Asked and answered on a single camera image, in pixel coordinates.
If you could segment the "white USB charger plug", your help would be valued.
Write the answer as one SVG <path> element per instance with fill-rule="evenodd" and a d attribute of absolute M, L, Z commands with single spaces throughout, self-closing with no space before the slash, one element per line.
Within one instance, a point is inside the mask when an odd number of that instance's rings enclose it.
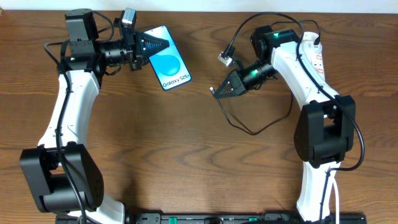
<path fill-rule="evenodd" d="M 322 52 L 319 35 L 315 32 L 305 32 L 301 46 L 309 54 L 320 54 Z"/>

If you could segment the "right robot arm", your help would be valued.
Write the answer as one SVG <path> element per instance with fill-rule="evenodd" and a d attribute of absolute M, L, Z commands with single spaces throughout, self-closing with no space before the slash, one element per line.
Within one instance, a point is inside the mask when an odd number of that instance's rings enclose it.
<path fill-rule="evenodd" d="M 235 63 L 222 84 L 212 88 L 217 101 L 258 90 L 279 73 L 300 107 L 294 133 L 294 147 L 303 162 L 300 196 L 296 202 L 295 223 L 343 223 L 345 218 L 332 215 L 329 199 L 337 192 L 335 174 L 341 169 L 345 154 L 353 147 L 356 104 L 351 96 L 340 96 L 327 84 L 323 70 L 320 34 L 294 30 L 273 30 L 271 26 L 255 29 L 250 41 L 257 61 L 248 67 L 233 55 L 221 52 L 218 59 L 226 65 Z"/>

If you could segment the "blue Galaxy smartphone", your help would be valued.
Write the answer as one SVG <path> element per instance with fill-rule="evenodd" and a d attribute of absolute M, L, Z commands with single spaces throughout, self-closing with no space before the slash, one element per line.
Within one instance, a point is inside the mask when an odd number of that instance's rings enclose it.
<path fill-rule="evenodd" d="M 169 91 L 192 80 L 192 76 L 166 26 L 145 31 L 153 37 L 168 40 L 169 46 L 149 58 L 164 91 Z"/>

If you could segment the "white power strip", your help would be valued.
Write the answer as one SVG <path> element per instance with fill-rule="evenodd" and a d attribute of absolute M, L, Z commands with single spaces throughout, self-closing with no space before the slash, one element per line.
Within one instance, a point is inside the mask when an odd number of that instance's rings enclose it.
<path fill-rule="evenodd" d="M 320 54 L 309 54 L 306 53 L 307 58 L 315 68 L 315 70 L 318 72 L 318 74 L 325 79 L 325 69 L 324 69 L 324 64 L 323 64 L 323 56 L 322 52 Z"/>

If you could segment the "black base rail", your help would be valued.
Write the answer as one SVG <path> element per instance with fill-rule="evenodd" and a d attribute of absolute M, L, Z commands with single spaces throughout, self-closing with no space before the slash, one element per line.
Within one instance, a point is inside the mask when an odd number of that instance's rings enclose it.
<path fill-rule="evenodd" d="M 78 218 L 57 215 L 55 223 L 78 223 Z M 159 213 L 141 213 L 127 216 L 126 223 L 132 224 L 209 224 L 209 223 L 336 223 L 334 214 L 321 222 L 305 222 L 296 213 L 268 212 L 261 215 L 161 215 Z M 339 223 L 366 224 L 365 215 L 340 215 Z"/>

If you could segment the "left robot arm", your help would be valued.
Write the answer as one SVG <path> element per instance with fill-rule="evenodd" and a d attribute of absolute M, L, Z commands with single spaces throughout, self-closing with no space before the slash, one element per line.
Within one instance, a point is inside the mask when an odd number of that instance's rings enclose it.
<path fill-rule="evenodd" d="M 140 70 L 169 47 L 167 40 L 135 29 L 136 12 L 126 8 L 110 22 L 120 38 L 100 40 L 97 12 L 65 14 L 69 38 L 55 58 L 59 91 L 49 125 L 37 147 L 21 153 L 20 165 L 36 207 L 57 223 L 129 223 L 125 204 L 104 192 L 103 176 L 86 148 L 91 110 L 108 68 Z"/>

